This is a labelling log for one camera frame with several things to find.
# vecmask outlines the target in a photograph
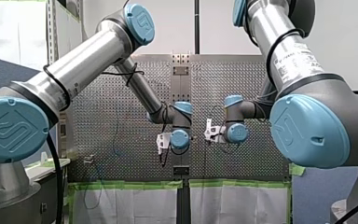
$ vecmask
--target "perforated metal panel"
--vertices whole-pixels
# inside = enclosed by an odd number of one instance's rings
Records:
[[[134,60],[158,97],[169,102],[171,55],[135,56]],[[116,72],[113,67],[108,70]],[[146,120],[145,109],[124,85],[122,77],[102,75],[73,101],[69,126],[74,129],[77,160],[70,166],[70,181],[172,179],[171,160],[165,168],[159,164],[156,137],[161,125]],[[99,172],[83,164],[89,155],[95,156]]]
[[[246,120],[249,139],[240,147],[208,146],[203,141],[206,119],[213,125],[224,121],[224,99],[240,94],[253,100],[261,90],[265,65],[260,56],[191,56],[191,101],[194,105],[192,132],[197,136],[191,148],[191,178],[241,178],[284,180],[288,162],[274,146],[269,124]]]
[[[140,55],[134,60],[158,97],[170,102],[172,55]],[[190,66],[194,106],[190,178],[285,180],[288,162],[275,148],[267,123],[246,120],[251,136],[239,148],[207,146],[203,140],[208,117],[213,125],[222,124],[223,100],[228,95],[241,94],[246,99],[257,96],[265,75],[261,57],[192,55]],[[161,125],[145,119],[145,109],[128,88],[123,88],[124,84],[121,77],[101,76],[74,100],[72,113],[68,113],[68,129],[74,134],[68,143],[76,149],[77,160],[70,166],[70,181],[173,179],[171,158],[165,168],[158,160],[156,136]],[[234,152],[227,155],[219,147]],[[99,172],[83,164],[83,158],[89,155],[95,156]]]

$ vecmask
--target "blue joint cap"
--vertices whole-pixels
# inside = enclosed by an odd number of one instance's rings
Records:
[[[0,97],[0,163],[23,160],[43,146],[48,118],[30,101]]]
[[[244,124],[236,123],[231,125],[227,131],[228,142],[243,143],[248,139],[249,131]]]
[[[243,16],[246,10],[246,0],[235,0],[234,10],[232,12],[232,23],[234,26],[243,26]]]
[[[171,146],[175,149],[185,149],[190,144],[190,137],[188,133],[179,129],[173,131],[171,134]]]
[[[243,97],[241,95],[230,95],[225,99],[225,108],[235,105],[243,101]]]
[[[193,114],[193,105],[189,102],[176,102],[174,107],[189,115]]]
[[[344,125],[333,111],[312,97],[284,96],[272,107],[269,121],[277,148],[298,165],[335,168],[350,155]]]
[[[147,9],[139,4],[129,4],[124,8],[124,18],[136,41],[146,46],[155,37],[155,25]]]

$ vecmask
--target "label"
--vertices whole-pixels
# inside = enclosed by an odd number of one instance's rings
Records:
[[[295,44],[293,50],[274,61],[283,84],[291,84],[304,77],[312,77],[324,72],[313,53],[305,44]]]

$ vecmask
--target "white wall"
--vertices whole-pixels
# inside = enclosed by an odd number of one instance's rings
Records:
[[[316,0],[316,20],[307,43],[327,72],[358,89],[358,1]]]
[[[84,0],[83,18],[87,36],[94,34],[98,22],[121,9],[125,1]],[[187,53],[194,46],[194,20],[192,0],[132,0],[146,7],[156,27],[155,40],[139,54]]]
[[[131,0],[144,5],[156,24],[156,38],[136,53],[194,52],[193,0]],[[200,0],[201,54],[260,54],[241,28],[232,25],[234,0]],[[84,29],[123,7],[123,1],[84,0]],[[316,0],[316,21],[307,43],[324,69],[343,76],[358,89],[358,1]]]

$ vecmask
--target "white bracket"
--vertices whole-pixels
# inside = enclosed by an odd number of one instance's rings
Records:
[[[161,133],[157,135],[157,147],[158,147],[158,154],[162,154],[163,149],[168,149],[171,140],[171,133]]]
[[[226,126],[212,126],[212,119],[206,120],[205,140],[208,142],[225,143],[223,134]]]

